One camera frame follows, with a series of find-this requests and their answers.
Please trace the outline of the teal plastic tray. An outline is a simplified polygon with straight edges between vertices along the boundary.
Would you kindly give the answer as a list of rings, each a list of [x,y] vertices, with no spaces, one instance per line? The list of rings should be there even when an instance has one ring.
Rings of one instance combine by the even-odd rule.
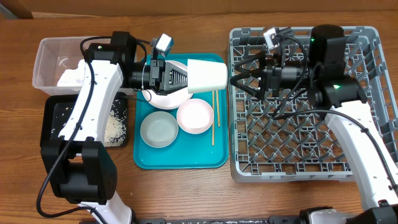
[[[210,129],[201,134],[188,134],[178,131],[175,141],[166,147],[155,148],[141,138],[140,127],[144,118],[158,109],[146,102],[141,92],[137,93],[136,118],[134,128],[134,162],[143,169],[193,169],[217,168],[228,158],[228,100],[227,91],[218,92],[220,121],[216,121],[215,131]]]

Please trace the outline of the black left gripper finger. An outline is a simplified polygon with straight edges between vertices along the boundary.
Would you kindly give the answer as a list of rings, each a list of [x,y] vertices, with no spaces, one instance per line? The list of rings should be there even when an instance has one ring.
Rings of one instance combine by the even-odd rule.
[[[167,82],[186,82],[187,66],[175,60],[166,60],[165,80]]]
[[[187,82],[173,83],[172,80],[164,80],[161,83],[161,95],[168,95],[187,87]]]

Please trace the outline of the grey dishwasher rack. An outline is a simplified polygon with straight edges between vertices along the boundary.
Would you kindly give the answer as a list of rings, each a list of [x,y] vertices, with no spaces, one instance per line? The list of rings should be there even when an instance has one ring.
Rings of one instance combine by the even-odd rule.
[[[371,114],[393,160],[397,159],[397,102],[381,38],[371,26],[346,26],[345,74],[355,77],[368,98]],[[229,34],[229,75],[234,65],[266,49],[262,28],[235,28]],[[266,91],[258,100],[229,86],[231,174],[238,182],[354,179],[339,142],[307,92]]]

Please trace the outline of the pink bowl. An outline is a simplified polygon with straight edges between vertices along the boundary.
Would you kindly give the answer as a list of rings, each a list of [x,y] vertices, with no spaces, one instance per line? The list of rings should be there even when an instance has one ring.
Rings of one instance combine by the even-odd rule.
[[[212,126],[212,121],[212,107],[202,99],[189,99],[177,110],[177,123],[189,134],[204,133]]]

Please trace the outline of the rice food waste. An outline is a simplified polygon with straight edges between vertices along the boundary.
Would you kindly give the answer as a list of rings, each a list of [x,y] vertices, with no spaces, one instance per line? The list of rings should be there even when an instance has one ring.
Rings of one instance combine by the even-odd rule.
[[[70,117],[74,102],[57,103],[54,106],[50,139],[57,139],[59,132],[66,125]],[[104,135],[105,147],[125,146],[127,142],[127,100],[114,100]]]

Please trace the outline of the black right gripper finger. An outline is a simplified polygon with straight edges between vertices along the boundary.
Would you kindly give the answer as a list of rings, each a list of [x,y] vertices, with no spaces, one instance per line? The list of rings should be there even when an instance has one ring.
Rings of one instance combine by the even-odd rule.
[[[241,83],[240,81],[243,81],[246,79],[248,81],[248,84],[245,85]],[[250,86],[251,80],[257,80],[257,87],[254,88],[253,86]],[[258,100],[264,100],[264,81],[261,78],[256,78],[251,76],[250,74],[239,74],[239,75],[234,75],[229,79],[229,83],[240,90],[248,93],[251,96],[255,96]]]
[[[264,63],[261,63],[261,60],[265,59],[266,55],[267,55],[267,52],[265,50],[260,51],[259,53],[236,63],[234,65],[234,69],[236,71],[239,71],[240,73],[250,73],[250,74],[259,73],[265,69],[265,65],[264,65]],[[258,68],[254,69],[254,70],[243,68],[243,65],[246,65],[246,64],[251,65],[256,60],[258,60],[260,63],[260,66]]]

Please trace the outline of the crumpled white tissue left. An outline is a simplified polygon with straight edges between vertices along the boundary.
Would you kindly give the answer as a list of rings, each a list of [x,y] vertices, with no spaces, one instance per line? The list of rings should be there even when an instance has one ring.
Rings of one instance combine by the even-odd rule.
[[[66,69],[61,75],[57,86],[76,87],[82,86],[85,79],[86,62],[81,59],[76,69]]]

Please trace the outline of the white paper cup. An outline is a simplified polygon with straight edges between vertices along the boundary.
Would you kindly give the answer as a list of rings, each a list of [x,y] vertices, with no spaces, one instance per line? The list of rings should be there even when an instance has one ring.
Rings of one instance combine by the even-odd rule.
[[[227,86],[228,69],[225,63],[206,60],[187,60],[187,89],[189,93],[223,90]]]

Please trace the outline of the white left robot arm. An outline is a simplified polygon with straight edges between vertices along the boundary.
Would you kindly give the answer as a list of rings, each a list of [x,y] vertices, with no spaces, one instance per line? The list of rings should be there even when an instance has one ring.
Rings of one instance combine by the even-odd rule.
[[[121,88],[152,90],[168,95],[187,86],[186,73],[173,68],[165,57],[174,44],[162,34],[151,42],[150,60],[136,61],[136,49],[146,42],[128,32],[83,39],[83,84],[68,121],[52,139],[42,135],[40,154],[46,170],[36,199],[37,212],[47,186],[54,195],[86,210],[99,223],[136,223],[134,211],[116,192],[118,173],[104,146],[106,123]]]

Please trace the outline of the large pink plate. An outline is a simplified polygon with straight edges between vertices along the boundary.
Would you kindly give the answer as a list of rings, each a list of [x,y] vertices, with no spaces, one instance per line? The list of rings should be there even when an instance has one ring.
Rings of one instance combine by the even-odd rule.
[[[144,101],[148,101],[150,105],[162,110],[172,110],[189,100],[193,93],[189,93],[187,88],[184,88],[165,96],[156,95],[152,90],[144,90],[142,95],[145,98]]]

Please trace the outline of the black tray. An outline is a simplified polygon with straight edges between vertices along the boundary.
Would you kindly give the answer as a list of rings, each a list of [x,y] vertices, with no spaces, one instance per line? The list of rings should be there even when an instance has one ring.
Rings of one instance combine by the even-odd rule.
[[[40,145],[57,139],[66,125],[78,95],[54,95],[45,102]],[[104,146],[124,147],[127,144],[128,102],[127,95],[117,92],[106,123]]]

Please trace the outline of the wooden chopstick right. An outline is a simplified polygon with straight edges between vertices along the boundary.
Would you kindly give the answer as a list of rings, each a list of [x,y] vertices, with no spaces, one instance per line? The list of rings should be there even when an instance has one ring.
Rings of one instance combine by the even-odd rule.
[[[219,104],[219,93],[218,93],[218,90],[215,91],[215,94],[216,94],[217,123],[218,123],[218,127],[221,127],[221,116],[220,116],[220,104]]]

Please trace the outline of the grey bowl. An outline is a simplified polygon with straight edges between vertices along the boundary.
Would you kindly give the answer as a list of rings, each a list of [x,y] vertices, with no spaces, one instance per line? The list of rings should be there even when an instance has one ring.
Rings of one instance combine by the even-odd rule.
[[[162,148],[172,144],[178,135],[177,120],[164,111],[156,111],[144,118],[140,127],[142,140],[151,147]]]

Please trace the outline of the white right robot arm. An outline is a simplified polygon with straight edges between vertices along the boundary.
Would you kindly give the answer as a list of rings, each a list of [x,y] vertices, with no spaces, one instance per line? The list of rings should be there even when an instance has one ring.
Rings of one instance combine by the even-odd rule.
[[[286,62],[281,48],[294,40],[291,28],[270,28],[263,33],[266,49],[235,64],[233,86],[264,100],[266,91],[277,96],[283,89],[304,88],[312,113],[332,130],[348,160],[357,183],[363,211],[359,215],[331,207],[302,210],[297,223],[396,223],[397,166],[374,124],[368,98],[361,84],[345,74],[346,36],[340,26],[324,24],[311,31],[303,60]]]

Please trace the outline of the wooden chopstick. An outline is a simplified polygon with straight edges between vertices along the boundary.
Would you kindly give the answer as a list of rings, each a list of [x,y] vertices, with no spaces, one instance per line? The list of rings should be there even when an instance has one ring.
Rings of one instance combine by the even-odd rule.
[[[213,121],[211,127],[211,145],[215,145],[215,91],[212,91],[212,111],[213,111]]]
[[[217,123],[218,123],[218,127],[221,127],[221,116],[220,116],[220,104],[219,104],[219,93],[218,93],[218,90],[215,91],[215,94],[216,94]]]

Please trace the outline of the clear plastic waste bin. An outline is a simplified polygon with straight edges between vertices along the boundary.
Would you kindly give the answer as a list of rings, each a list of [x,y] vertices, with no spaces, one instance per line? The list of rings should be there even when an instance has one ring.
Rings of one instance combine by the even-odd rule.
[[[32,86],[48,95],[78,94],[81,86],[57,86],[66,69],[76,69],[83,59],[80,43],[85,37],[49,37],[40,41],[34,63]]]

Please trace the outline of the wooden chopstick left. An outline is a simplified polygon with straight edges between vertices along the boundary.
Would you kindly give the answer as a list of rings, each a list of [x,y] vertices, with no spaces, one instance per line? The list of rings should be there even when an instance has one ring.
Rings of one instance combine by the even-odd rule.
[[[215,91],[212,91],[212,111],[213,111],[213,121],[211,127],[211,145],[215,145]]]

